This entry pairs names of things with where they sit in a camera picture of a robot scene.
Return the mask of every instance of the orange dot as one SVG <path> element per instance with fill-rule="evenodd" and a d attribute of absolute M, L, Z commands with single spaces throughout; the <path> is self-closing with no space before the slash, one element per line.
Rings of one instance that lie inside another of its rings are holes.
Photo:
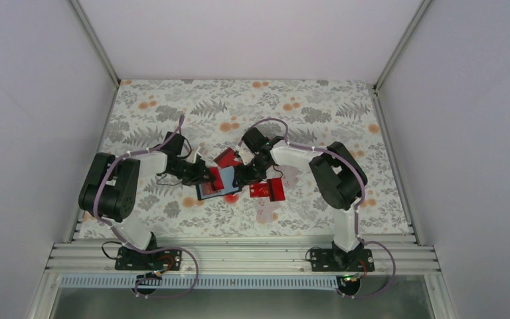
<path fill-rule="evenodd" d="M 227 132 L 232 128 L 232 126 L 228 122 L 224 122 L 220 124 L 220 131 Z"/>
<path fill-rule="evenodd" d="M 380 128 L 376 124 L 371 124 L 369 125 L 369 131 L 371 131 L 373 134 L 376 134 L 380 131 Z"/>
<path fill-rule="evenodd" d="M 195 204 L 195 200 L 192 197 L 185 197 L 183 199 L 184 207 L 192 207 Z"/>

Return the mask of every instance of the white panel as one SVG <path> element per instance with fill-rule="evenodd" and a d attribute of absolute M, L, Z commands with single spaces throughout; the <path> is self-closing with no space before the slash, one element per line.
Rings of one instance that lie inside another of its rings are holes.
<path fill-rule="evenodd" d="M 80 0 L 122 78 L 375 82 L 420 0 Z"/>
<path fill-rule="evenodd" d="M 114 86 L 67 1 L 0 1 L 0 318 L 24 318 Z"/>
<path fill-rule="evenodd" d="M 458 318 L 510 318 L 510 1 L 434 1 L 381 93 Z"/>

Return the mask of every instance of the floral pattern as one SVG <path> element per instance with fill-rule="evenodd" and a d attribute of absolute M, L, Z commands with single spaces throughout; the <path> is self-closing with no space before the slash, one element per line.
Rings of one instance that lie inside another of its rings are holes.
<path fill-rule="evenodd" d="M 361 206 L 363 233 L 407 233 L 408 225 L 369 91 L 364 82 L 327 80 L 123 80 L 106 127 L 103 152 L 122 154 L 163 141 L 186 115 L 183 135 L 208 165 L 246 129 L 267 117 L 290 126 L 302 144 L 345 144 L 369 178 Z M 258 127 L 283 135 L 275 122 Z M 134 212 L 163 237 L 333 234 L 333 209 L 317 191 L 309 171 L 279 167 L 286 200 L 270 202 L 240 193 L 198 201 L 192 187 L 173 185 L 171 176 L 141 179 Z M 269 177 L 280 177 L 277 171 Z M 86 213 L 80 236 L 113 237 Z"/>

